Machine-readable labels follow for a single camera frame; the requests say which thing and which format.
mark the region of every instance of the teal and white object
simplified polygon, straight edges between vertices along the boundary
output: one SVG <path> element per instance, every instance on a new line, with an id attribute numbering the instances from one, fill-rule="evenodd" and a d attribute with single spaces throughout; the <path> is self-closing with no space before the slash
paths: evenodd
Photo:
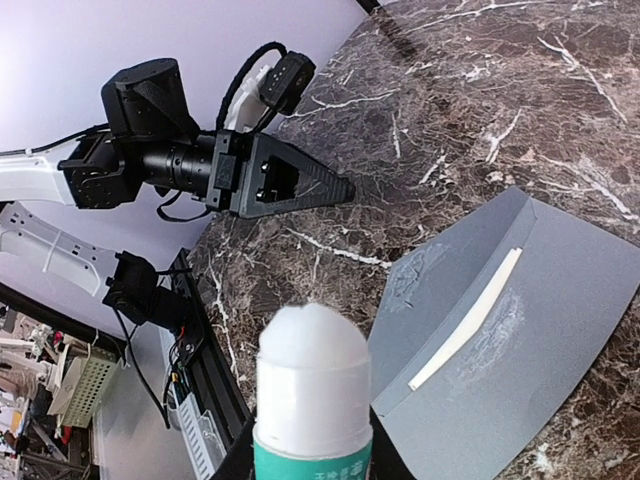
<path id="1" fill-rule="evenodd" d="M 353 323 L 318 304 L 281 309 L 260 335 L 256 480 L 366 480 L 370 391 Z"/>

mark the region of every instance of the marble table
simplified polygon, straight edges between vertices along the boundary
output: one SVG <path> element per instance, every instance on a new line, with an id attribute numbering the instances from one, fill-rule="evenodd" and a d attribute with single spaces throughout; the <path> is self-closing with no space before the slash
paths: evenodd
<path id="1" fill-rule="evenodd" d="M 191 255 L 249 404 L 285 304 L 368 332 L 390 262 L 510 185 L 640 246 L 640 2 L 408 0 L 368 18 L 276 135 L 357 186 L 337 208 L 214 219 Z M 499 477 L 640 478 L 640 298 Z"/>

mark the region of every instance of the wall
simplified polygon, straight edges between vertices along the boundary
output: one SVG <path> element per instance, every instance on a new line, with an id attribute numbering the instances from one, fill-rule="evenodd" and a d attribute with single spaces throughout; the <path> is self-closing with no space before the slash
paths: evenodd
<path id="1" fill-rule="evenodd" d="M 105 121 L 101 86 L 151 58 L 178 59 L 192 116 L 212 128 L 220 99 L 255 48 L 279 40 L 322 66 L 364 18 L 355 0 L 2 0 L 0 150 L 37 146 Z M 187 197 L 171 212 L 201 206 Z M 167 224 L 145 188 L 114 211 L 26 205 L 86 241 L 144 255 L 164 268 L 206 221 Z M 0 254 L 0 281 L 87 324 L 117 332 L 97 299 L 20 259 Z"/>

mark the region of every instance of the white cap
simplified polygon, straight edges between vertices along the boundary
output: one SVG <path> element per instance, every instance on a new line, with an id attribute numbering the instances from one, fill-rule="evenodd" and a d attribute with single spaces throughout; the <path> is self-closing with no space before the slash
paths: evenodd
<path id="1" fill-rule="evenodd" d="M 361 450 L 372 436 L 370 369 L 349 320 L 318 304 L 281 309 L 260 335 L 256 440 L 293 458 Z"/>

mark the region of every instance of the gray paper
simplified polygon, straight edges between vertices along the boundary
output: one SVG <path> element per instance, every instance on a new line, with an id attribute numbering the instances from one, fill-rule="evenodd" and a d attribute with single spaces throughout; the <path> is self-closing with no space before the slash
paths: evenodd
<path id="1" fill-rule="evenodd" d="M 409 381 L 516 247 L 480 331 Z M 640 283 L 640 249 L 511 188 L 396 262 L 370 336 L 374 409 L 419 480 L 500 473 L 575 389 Z"/>

